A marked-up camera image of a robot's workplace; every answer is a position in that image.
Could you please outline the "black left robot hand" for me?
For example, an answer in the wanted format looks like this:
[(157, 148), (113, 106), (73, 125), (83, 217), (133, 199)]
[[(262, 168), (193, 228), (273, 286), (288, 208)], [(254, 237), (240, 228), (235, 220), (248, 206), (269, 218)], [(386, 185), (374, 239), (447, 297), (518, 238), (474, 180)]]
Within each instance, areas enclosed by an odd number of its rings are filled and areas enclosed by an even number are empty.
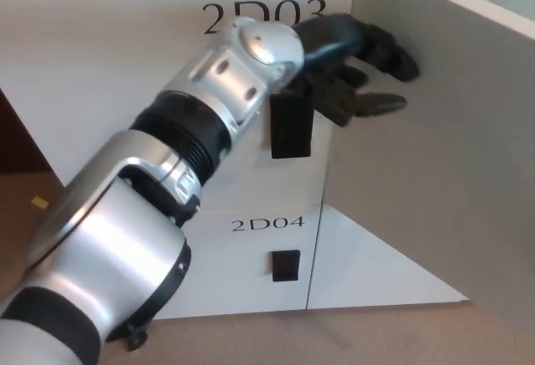
[(408, 83), (420, 76), (413, 57), (395, 37), (346, 13), (311, 18), (293, 27), (304, 48), (304, 63), (290, 90), (312, 100), (313, 107), (339, 127), (352, 118), (368, 118), (402, 110), (407, 100), (393, 93), (359, 93), (368, 75), (349, 64), (356, 58)]

